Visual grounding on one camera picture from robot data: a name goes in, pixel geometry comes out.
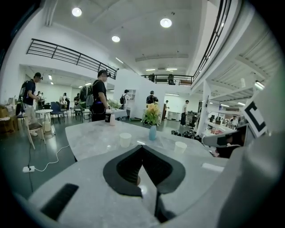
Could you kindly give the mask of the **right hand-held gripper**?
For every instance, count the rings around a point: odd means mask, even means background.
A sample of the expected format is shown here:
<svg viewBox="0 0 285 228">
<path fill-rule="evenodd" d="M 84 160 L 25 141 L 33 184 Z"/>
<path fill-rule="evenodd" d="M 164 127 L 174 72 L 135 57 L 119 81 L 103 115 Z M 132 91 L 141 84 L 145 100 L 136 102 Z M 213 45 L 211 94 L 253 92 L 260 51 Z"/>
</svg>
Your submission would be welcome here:
<svg viewBox="0 0 285 228">
<path fill-rule="evenodd" d="M 232 145 L 249 145 L 251 141 L 264 135 L 267 131 L 264 118 L 261 111 L 257 108 L 255 102 L 251 100 L 243 110 L 237 130 L 205 136 L 202 143 L 213 147 L 227 147 Z"/>
</svg>

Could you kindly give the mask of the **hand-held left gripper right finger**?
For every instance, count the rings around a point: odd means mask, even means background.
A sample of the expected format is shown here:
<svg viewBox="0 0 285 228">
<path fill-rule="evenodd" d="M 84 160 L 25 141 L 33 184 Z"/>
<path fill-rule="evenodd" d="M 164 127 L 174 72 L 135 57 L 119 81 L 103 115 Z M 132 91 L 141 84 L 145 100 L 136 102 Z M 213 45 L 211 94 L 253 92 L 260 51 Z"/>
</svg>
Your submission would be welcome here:
<svg viewBox="0 0 285 228">
<path fill-rule="evenodd" d="M 142 222 L 181 219 L 217 180 L 227 160 L 143 146 Z"/>
</svg>

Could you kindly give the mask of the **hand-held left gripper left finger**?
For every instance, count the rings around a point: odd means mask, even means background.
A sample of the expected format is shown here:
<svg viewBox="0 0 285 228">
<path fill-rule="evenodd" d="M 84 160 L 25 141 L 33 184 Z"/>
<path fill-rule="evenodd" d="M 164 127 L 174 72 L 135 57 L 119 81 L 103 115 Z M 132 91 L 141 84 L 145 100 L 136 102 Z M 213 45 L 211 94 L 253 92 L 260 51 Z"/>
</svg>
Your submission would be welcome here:
<svg viewBox="0 0 285 228">
<path fill-rule="evenodd" d="M 79 188 L 58 218 L 70 228 L 151 228 L 159 221 L 149 212 L 140 197 L 115 192 L 103 177 L 103 168 L 111 159 L 127 152 L 119 148 L 80 160 L 44 184 L 29 198 L 41 209 L 66 183 Z"/>
</svg>

